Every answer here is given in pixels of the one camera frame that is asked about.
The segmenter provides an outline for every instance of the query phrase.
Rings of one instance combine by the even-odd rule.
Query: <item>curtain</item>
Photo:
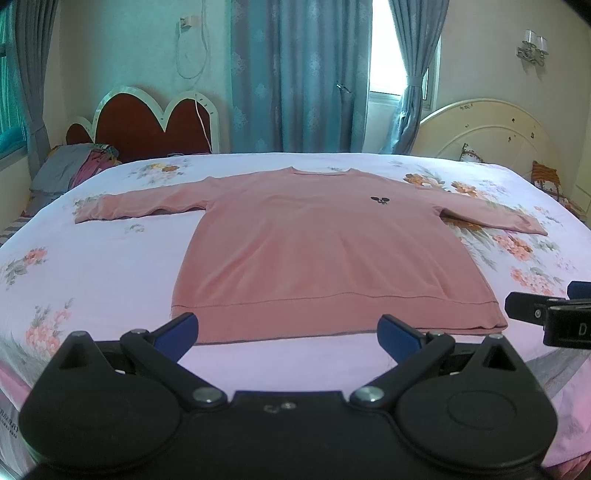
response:
[[[449,0],[390,0],[407,87],[392,117],[381,153],[408,154],[417,137],[423,77],[437,48]]]
[[[233,0],[233,151],[361,151],[372,0]]]
[[[20,93],[27,126],[29,171],[33,178],[49,153],[49,138],[43,122],[47,57],[58,0],[14,0],[11,36],[7,44],[14,85]]]

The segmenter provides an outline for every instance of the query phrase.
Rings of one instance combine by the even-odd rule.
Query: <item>lamp shade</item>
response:
[[[544,37],[538,38],[538,50],[544,54],[548,53],[548,42]]]
[[[525,30],[525,35],[523,38],[523,43],[527,46],[537,47],[538,45],[538,35],[535,34],[532,30]]]

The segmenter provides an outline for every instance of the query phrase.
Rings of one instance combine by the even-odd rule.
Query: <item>floral bedsheet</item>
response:
[[[203,212],[74,224],[85,202],[165,184],[293,166],[349,168],[503,204],[535,216],[548,236],[445,219],[501,305],[511,291],[565,296],[591,281],[591,231],[552,198],[506,168],[372,154],[198,155],[110,168],[43,209],[0,249],[0,390],[20,408],[52,354],[73,330],[111,340],[153,330],[170,315],[178,269]],[[555,465],[591,450],[589,354],[546,347],[539,326],[509,320],[505,334],[558,411],[545,460]],[[461,337],[479,342],[479,337]],[[200,345],[180,362],[232,395],[236,390],[342,390],[391,368],[375,335]]]

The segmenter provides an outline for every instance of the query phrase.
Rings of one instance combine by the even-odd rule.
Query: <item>curtain tieback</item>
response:
[[[407,85],[409,87],[422,87],[423,86],[423,77],[407,76]]]

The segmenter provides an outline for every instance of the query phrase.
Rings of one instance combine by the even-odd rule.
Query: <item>cream headboard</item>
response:
[[[538,121],[517,105],[487,98],[453,103],[426,117],[411,154],[458,160],[464,143],[486,163],[527,180],[534,160],[561,172],[558,151]]]

